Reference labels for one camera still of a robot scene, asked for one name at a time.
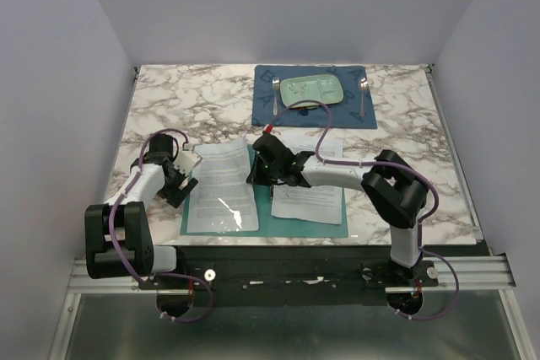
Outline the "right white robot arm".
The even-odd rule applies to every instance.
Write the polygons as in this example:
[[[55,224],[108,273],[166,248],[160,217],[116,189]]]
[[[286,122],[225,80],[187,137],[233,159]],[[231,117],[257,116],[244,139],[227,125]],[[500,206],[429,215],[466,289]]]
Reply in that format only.
[[[391,230],[390,279],[408,285],[419,275],[422,257],[419,216],[433,185],[392,150],[372,162],[324,158],[317,151],[292,152],[264,132],[252,145],[255,158],[246,182],[311,188],[334,186],[364,192]]]

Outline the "white printed paper sheets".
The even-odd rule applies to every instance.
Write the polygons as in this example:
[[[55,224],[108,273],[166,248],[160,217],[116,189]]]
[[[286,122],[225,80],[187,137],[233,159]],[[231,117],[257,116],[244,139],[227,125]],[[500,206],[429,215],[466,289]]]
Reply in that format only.
[[[283,143],[293,153],[314,152],[317,138],[288,135],[283,138]],[[320,155],[342,158],[343,141],[332,139],[323,141]],[[328,185],[311,188],[280,185],[274,188],[271,214],[276,218],[323,223],[336,228],[346,223],[344,208],[342,188]]]

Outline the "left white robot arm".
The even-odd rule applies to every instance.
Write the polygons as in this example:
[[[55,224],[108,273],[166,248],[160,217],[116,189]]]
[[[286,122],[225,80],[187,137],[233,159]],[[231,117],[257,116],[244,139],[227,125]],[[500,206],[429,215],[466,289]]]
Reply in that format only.
[[[158,274],[166,287],[185,281],[186,266],[176,248],[156,245],[147,209],[157,196],[178,208],[198,184],[192,171],[203,158],[165,133],[143,144],[126,182],[108,200],[84,213],[85,257],[93,279],[131,276],[137,282]]]

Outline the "teal file folder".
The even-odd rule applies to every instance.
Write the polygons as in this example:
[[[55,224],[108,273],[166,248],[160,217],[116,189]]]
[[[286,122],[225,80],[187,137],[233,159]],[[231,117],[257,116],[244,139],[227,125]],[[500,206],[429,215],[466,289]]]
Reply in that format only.
[[[247,143],[251,164],[255,158],[254,151]],[[334,228],[332,225],[313,223],[303,220],[276,218],[271,214],[274,189],[266,185],[252,185],[256,202],[259,229],[255,232],[228,234],[189,234],[186,231],[187,212],[190,195],[184,202],[182,213],[182,235],[205,235],[212,237],[258,237],[258,238],[346,238],[348,237],[348,221],[343,194],[343,209],[346,213],[346,223]]]

